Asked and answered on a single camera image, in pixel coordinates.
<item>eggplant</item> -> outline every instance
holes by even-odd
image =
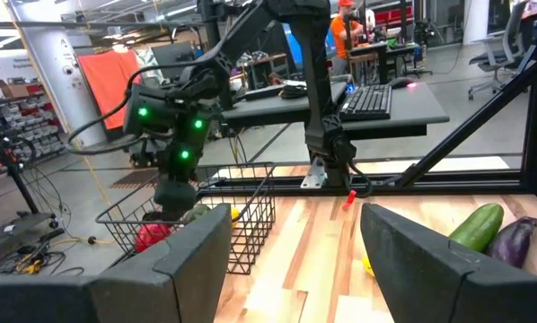
[[[486,254],[508,265],[522,268],[536,228],[537,219],[529,216],[508,224],[490,243]]]

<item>green cucumber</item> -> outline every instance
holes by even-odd
[[[474,251],[483,252],[494,239],[504,218],[502,206],[491,203],[479,207],[448,237]]]

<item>office chair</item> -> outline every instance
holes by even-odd
[[[504,84],[498,80],[498,70],[502,67],[510,65],[515,60],[524,55],[524,44],[522,34],[520,33],[520,21],[522,13],[528,4],[528,0],[520,2],[512,9],[512,14],[508,20],[505,31],[498,31],[489,34],[485,39],[476,40],[482,42],[486,46],[486,53],[477,56],[470,61],[470,65],[478,64],[478,67],[484,72],[494,72],[492,81],[472,86],[468,90],[468,99],[474,99],[474,93],[492,89],[493,93],[501,90]],[[492,44],[502,43],[501,50],[493,50]]]

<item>black keyboard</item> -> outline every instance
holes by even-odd
[[[340,108],[340,120],[364,121],[391,118],[392,87],[371,85],[349,94]]]

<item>wire basket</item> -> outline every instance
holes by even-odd
[[[211,209],[228,203],[237,208],[239,218],[233,220],[233,235],[227,273],[251,273],[261,247],[265,244],[275,222],[273,163],[247,163],[242,165],[206,166],[197,168],[197,204]],[[188,221],[147,221],[144,216],[161,211],[148,199],[146,188],[154,186],[156,176],[101,213],[95,221],[105,224],[115,241],[125,252],[122,260],[133,257],[175,231],[182,230]]]

